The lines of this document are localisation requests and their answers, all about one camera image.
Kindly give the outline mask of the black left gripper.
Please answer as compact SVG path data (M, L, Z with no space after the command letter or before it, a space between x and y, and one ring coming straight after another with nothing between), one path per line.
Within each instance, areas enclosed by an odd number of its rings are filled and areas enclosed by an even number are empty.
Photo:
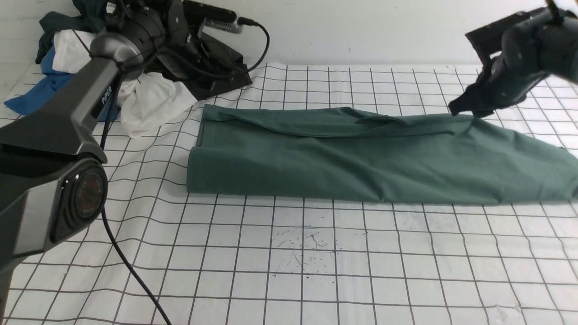
M168 40L165 48L165 78L179 82L210 80L204 66L202 31L207 5L193 0L167 0L165 23Z

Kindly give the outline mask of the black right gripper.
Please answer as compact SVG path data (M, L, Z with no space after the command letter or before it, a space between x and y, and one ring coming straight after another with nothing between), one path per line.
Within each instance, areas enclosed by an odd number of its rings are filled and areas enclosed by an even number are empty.
M453 116L471 112L476 118L493 115L495 111L515 106L526 100L529 91L547 78L543 71L527 73L509 68L502 54L485 65L474 83L466 87L448 109Z

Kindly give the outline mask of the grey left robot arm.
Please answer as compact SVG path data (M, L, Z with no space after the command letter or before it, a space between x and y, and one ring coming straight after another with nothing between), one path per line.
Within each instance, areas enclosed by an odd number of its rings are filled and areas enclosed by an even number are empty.
M191 39L190 3L117 2L113 23L88 48L89 62L35 112L0 130L1 311L17 266L87 228L103 211L107 156L93 135L121 83Z

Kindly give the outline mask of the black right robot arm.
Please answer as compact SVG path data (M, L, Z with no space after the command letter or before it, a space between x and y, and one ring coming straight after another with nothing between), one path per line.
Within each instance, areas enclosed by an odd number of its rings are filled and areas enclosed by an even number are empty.
M517 12L466 34L482 70L464 93L448 104L452 115L490 116L526 100L550 76L578 80L578 21L563 9Z

